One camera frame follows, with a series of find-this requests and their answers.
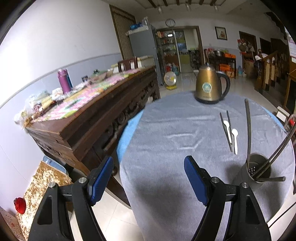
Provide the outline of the red round object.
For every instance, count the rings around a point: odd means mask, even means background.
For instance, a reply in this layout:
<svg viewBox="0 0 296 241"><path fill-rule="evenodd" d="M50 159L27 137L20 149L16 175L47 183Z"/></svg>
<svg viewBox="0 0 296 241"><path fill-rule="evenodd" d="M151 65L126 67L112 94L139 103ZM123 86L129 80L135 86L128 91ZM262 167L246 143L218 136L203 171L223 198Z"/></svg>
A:
<svg viewBox="0 0 296 241"><path fill-rule="evenodd" d="M24 214L26 211L26 201L22 197L14 199L14 206L17 213Z"/></svg>

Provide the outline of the gold electric kettle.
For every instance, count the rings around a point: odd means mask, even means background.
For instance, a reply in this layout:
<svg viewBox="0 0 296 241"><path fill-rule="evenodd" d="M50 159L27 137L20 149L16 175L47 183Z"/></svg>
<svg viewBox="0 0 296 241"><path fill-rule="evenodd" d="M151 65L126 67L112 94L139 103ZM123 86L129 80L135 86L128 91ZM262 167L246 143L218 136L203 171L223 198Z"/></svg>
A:
<svg viewBox="0 0 296 241"><path fill-rule="evenodd" d="M230 85L230 78L224 72L216 71L212 65L206 63L199 68L194 97L199 102L215 104L225 98Z"/></svg>

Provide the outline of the checkered pink table runner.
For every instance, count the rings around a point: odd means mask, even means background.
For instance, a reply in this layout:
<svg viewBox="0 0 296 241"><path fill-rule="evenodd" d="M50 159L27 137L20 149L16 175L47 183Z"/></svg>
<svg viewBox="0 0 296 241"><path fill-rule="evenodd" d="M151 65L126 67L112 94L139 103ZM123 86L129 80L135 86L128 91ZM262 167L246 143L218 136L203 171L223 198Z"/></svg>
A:
<svg viewBox="0 0 296 241"><path fill-rule="evenodd" d="M41 121L52 121L68 118L77 112L81 107L90 102L93 98L97 97L107 89L111 88L118 82L121 82L140 71L140 68L128 70L125 72L117 73L106 80L89 85L72 96L66 98L60 104L57 104L49 111L33 120L34 123Z"/></svg>

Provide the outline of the white plastic spoon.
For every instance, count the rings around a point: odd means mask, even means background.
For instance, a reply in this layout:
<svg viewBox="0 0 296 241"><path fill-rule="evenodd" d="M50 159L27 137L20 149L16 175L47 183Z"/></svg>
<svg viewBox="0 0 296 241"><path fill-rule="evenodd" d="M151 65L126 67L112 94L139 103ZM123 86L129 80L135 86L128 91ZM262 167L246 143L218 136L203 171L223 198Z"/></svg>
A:
<svg viewBox="0 0 296 241"><path fill-rule="evenodd" d="M230 124L227 120L224 120L223 123L224 123L224 126L226 126L226 131L227 131L229 142L232 144L232 138L231 138L231 133L230 133Z"/></svg>
<svg viewBox="0 0 296 241"><path fill-rule="evenodd" d="M238 155L238 142L237 142L237 137L238 137L238 130L236 130L235 128L233 128L231 130L231 133L233 135L233 142L234 142L234 154Z"/></svg>

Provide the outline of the ceramic bowl with lid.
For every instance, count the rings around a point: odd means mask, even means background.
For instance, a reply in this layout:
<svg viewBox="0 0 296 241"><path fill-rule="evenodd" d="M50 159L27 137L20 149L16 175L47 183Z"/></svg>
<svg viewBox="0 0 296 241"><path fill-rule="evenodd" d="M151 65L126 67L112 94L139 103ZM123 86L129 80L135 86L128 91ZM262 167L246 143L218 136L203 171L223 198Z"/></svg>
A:
<svg viewBox="0 0 296 241"><path fill-rule="evenodd" d="M103 71L99 71L98 69L95 69L93 71L93 74L89 77L91 82L101 82L106 78L107 75L107 71L103 70Z"/></svg>

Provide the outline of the dark carved wooden sideboard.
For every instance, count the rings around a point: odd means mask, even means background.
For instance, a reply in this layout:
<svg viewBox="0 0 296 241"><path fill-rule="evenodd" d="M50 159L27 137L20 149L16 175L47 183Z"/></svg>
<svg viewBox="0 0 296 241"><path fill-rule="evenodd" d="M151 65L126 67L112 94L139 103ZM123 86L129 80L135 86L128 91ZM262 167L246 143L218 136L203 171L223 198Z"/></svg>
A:
<svg viewBox="0 0 296 241"><path fill-rule="evenodd" d="M104 90L73 115L30 123L26 129L44 154L88 175L115 151L127 122L160 98L154 67Z"/></svg>

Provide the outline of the dark wooden side table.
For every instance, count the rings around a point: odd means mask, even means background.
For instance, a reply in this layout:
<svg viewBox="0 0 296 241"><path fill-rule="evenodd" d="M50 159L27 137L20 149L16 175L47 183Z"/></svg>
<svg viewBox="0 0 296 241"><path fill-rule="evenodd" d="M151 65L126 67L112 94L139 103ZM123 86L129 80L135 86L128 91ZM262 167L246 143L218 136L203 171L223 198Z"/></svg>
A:
<svg viewBox="0 0 296 241"><path fill-rule="evenodd" d="M222 71L226 73L228 77L236 79L236 59L226 58L224 56L209 55L208 63L211 64L217 71Z"/></svg>

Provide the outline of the framed wall picture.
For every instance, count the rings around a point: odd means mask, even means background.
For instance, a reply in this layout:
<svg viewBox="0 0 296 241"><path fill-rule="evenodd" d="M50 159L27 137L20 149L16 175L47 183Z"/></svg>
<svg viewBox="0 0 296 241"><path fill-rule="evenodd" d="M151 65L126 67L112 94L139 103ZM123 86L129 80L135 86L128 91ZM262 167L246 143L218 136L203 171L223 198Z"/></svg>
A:
<svg viewBox="0 0 296 241"><path fill-rule="evenodd" d="M224 27L215 27L215 32L216 32L216 38L218 40L228 40L227 38L227 33L226 33L226 28Z"/></svg>

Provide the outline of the grey towel table cover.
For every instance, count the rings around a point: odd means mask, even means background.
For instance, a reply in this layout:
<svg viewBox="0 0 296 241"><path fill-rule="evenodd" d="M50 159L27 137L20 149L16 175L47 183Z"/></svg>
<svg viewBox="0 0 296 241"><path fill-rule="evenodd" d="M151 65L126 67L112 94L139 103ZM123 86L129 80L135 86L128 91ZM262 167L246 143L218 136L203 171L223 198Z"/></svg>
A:
<svg viewBox="0 0 296 241"><path fill-rule="evenodd" d="M283 206L295 177L292 139L252 191L232 181L247 158L245 97L229 94L215 104L194 92L166 96L132 118L117 155L122 185L144 240L272 240L271 219ZM249 100L251 154L267 159L288 135L275 117ZM220 114L238 130L238 155L230 148ZM184 170L192 156L206 176L209 201L200 202Z"/></svg>

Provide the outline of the wooden chair behind sideboard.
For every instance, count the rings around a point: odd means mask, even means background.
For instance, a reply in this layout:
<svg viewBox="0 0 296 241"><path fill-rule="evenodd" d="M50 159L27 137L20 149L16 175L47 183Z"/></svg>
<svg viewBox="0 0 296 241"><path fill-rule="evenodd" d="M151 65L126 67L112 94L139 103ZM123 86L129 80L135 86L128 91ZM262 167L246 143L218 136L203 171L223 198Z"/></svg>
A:
<svg viewBox="0 0 296 241"><path fill-rule="evenodd" d="M131 59L121 60L118 62L118 71L128 71L132 69L138 68L137 57L133 57Z"/></svg>

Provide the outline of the grey refrigerator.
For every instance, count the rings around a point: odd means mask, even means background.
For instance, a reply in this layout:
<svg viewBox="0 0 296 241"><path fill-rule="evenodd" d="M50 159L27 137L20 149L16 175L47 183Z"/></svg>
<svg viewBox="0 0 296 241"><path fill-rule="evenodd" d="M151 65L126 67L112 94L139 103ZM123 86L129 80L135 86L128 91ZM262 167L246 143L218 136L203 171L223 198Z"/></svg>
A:
<svg viewBox="0 0 296 241"><path fill-rule="evenodd" d="M163 85L161 68L158 58L158 46L156 40L156 29L151 24L143 25L134 30L129 30L126 35L129 37L134 56L151 56L156 67L158 84Z"/></svg>

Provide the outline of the gold patterned cushion stool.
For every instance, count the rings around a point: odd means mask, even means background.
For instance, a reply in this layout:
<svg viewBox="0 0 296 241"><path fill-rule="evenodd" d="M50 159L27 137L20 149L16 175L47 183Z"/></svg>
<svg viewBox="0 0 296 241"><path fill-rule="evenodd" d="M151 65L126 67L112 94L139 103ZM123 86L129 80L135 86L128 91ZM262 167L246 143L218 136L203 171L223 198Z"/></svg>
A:
<svg viewBox="0 0 296 241"><path fill-rule="evenodd" d="M67 174L41 161L36 173L31 179L29 187L22 197L26 201L26 211L24 214L16 212L16 219L18 220L25 240L28 240L29 238L35 214L49 183L53 181L59 186L65 186L72 183L71 178Z"/></svg>

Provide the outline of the wooden stair railing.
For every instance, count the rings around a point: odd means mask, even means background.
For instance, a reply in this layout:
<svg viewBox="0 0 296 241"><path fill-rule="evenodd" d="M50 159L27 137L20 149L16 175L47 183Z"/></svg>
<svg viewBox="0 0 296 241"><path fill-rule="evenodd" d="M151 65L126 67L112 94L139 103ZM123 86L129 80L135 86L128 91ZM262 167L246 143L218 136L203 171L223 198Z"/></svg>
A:
<svg viewBox="0 0 296 241"><path fill-rule="evenodd" d="M275 87L276 83L280 83L281 78L287 72L287 61L287 54L281 51L275 51L265 56L263 53L256 55L254 62L257 76L255 90L269 91L271 87Z"/></svg>

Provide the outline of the wall calendar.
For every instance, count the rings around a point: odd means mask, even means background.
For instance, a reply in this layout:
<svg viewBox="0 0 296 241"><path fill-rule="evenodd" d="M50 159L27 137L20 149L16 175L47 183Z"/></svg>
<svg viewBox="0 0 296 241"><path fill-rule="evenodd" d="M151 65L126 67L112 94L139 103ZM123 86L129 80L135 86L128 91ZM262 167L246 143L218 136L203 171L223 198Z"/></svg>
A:
<svg viewBox="0 0 296 241"><path fill-rule="evenodd" d="M289 34L288 30L285 29L285 31L287 34L287 41L288 41L290 56L292 58L296 58L296 44L295 44L294 40L292 39L291 35Z"/></svg>

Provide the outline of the dark chopstick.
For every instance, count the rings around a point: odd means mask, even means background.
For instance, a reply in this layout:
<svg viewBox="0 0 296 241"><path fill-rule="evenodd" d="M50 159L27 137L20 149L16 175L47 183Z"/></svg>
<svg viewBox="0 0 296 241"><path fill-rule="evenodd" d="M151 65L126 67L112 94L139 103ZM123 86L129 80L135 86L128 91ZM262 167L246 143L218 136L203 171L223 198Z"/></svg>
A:
<svg viewBox="0 0 296 241"><path fill-rule="evenodd" d="M230 138L229 138L229 135L228 135L228 132L227 132L227 126L224 124L224 119L223 119L222 113L219 113L219 114L220 114L222 127L223 127L223 130L224 130L224 133L226 135L226 139L227 139L227 142L228 142L228 145L229 145L229 148L230 148L230 152L232 152L233 149L232 149L232 144L230 143Z"/></svg>
<svg viewBox="0 0 296 241"><path fill-rule="evenodd" d="M258 180L262 174L274 163L274 161L278 158L278 156L281 154L281 152L284 150L284 148L287 146L288 142L292 138L293 134L295 133L295 124L293 125L292 129L288 133L288 135L285 137L283 142L280 144L280 146L275 150L275 152L269 157L267 161L265 161L258 170L256 170L251 176L252 178L255 178L255 180Z"/></svg>
<svg viewBox="0 0 296 241"><path fill-rule="evenodd" d="M230 115L229 115L229 111L227 110L226 111L226 114L227 114L227 119L228 119L228 123L229 123L229 141L230 141L230 144L233 144L233 137L232 137L232 129L231 129L231 121L230 121Z"/></svg>
<svg viewBox="0 0 296 241"><path fill-rule="evenodd" d="M247 158L246 158L246 167L249 169L249 161L251 154L251 116L250 116L250 107L248 99L245 99L245 109L246 109L246 120L247 120Z"/></svg>

